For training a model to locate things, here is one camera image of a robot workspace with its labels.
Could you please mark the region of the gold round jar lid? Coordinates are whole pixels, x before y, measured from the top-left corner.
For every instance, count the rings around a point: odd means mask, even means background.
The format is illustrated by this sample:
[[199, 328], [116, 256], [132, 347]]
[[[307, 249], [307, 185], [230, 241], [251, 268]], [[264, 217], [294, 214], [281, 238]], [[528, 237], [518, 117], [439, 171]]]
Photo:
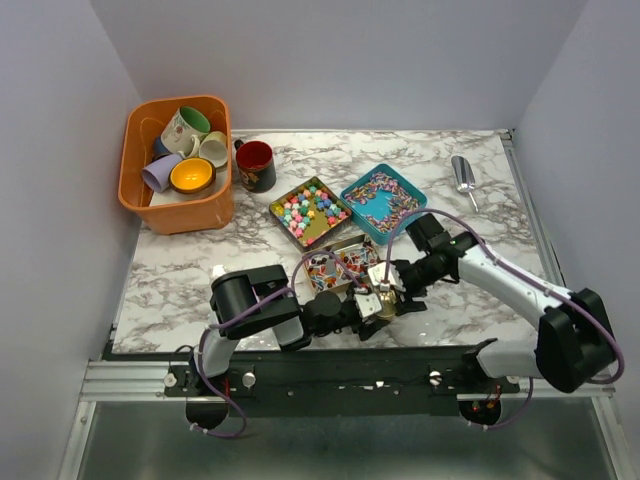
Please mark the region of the gold round jar lid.
[[381, 309], [376, 313], [376, 316], [380, 319], [390, 320], [396, 316], [397, 313], [397, 296], [392, 290], [388, 292], [379, 292], [378, 299], [380, 301]]

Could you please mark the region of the gold tin of lollipops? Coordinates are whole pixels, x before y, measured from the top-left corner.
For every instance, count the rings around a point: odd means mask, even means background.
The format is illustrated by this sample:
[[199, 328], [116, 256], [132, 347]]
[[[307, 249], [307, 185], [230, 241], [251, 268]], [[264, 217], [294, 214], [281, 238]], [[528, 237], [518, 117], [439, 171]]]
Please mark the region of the gold tin of lollipops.
[[[328, 244], [324, 250], [334, 253], [362, 283], [368, 282], [368, 269], [381, 262], [374, 242], [366, 234]], [[351, 278], [344, 268], [327, 254], [306, 260], [303, 269], [315, 294], [324, 291], [341, 293], [346, 291], [351, 283]]]

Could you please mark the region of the teal tin swirl lollipops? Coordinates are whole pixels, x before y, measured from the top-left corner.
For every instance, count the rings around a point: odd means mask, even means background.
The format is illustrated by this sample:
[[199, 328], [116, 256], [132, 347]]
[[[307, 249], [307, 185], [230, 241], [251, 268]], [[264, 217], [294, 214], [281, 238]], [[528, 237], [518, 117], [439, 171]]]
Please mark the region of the teal tin swirl lollipops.
[[402, 215], [427, 205], [426, 195], [385, 163], [346, 187], [340, 198], [351, 209], [354, 224], [384, 246], [398, 224], [398, 232], [407, 225], [400, 221]]

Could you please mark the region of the silver metal scoop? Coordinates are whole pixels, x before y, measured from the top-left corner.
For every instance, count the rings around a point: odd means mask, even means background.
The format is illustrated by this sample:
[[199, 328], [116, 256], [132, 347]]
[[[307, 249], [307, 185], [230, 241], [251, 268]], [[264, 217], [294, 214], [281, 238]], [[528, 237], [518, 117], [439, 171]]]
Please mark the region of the silver metal scoop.
[[475, 176], [469, 161], [460, 155], [454, 155], [451, 158], [451, 166], [454, 172], [457, 191], [466, 194], [474, 210], [479, 212], [479, 206], [473, 194], [475, 189]]

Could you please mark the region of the dark tin of star candies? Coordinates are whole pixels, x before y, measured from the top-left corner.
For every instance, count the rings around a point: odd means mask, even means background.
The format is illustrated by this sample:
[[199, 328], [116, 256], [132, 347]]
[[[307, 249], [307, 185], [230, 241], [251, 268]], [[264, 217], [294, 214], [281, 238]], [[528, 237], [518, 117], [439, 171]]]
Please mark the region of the dark tin of star candies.
[[269, 214], [301, 253], [322, 246], [352, 218], [352, 210], [316, 176], [271, 202]]

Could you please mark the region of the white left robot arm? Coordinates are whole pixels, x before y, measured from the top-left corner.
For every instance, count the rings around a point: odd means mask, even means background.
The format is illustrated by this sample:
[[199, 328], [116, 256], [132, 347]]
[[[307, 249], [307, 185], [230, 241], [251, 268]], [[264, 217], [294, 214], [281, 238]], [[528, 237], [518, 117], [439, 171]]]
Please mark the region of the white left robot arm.
[[210, 324], [193, 354], [187, 382], [201, 395], [214, 393], [239, 341], [271, 330], [282, 351], [297, 351], [316, 337], [349, 329], [364, 341], [388, 324], [373, 290], [358, 283], [345, 298], [323, 291], [301, 305], [280, 265], [228, 273], [216, 279]]

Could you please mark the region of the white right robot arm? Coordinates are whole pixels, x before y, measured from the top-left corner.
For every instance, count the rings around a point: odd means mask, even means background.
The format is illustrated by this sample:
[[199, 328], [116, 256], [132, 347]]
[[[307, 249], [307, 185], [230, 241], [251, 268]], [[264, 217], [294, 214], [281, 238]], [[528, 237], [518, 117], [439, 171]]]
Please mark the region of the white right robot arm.
[[537, 333], [533, 342], [488, 339], [465, 353], [459, 371], [467, 389], [480, 392], [496, 378], [528, 377], [572, 393], [585, 383], [604, 385], [622, 376], [624, 355], [597, 293], [541, 280], [500, 257], [471, 226], [451, 236], [438, 222], [440, 214], [420, 208], [401, 218], [425, 255], [415, 262], [388, 258], [383, 280], [396, 280], [410, 297], [439, 281], [470, 283], [509, 306]]

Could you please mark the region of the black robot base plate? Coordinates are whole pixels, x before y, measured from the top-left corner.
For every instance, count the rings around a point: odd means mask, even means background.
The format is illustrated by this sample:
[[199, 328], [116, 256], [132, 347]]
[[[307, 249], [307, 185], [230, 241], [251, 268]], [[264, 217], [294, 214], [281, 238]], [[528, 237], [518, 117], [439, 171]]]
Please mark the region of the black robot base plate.
[[[526, 380], [477, 381], [461, 371], [469, 346], [240, 351], [213, 379], [249, 418], [468, 414], [493, 423]], [[112, 357], [91, 364], [83, 392], [114, 401], [181, 402], [187, 419], [215, 427], [234, 413], [200, 380], [186, 354]]]

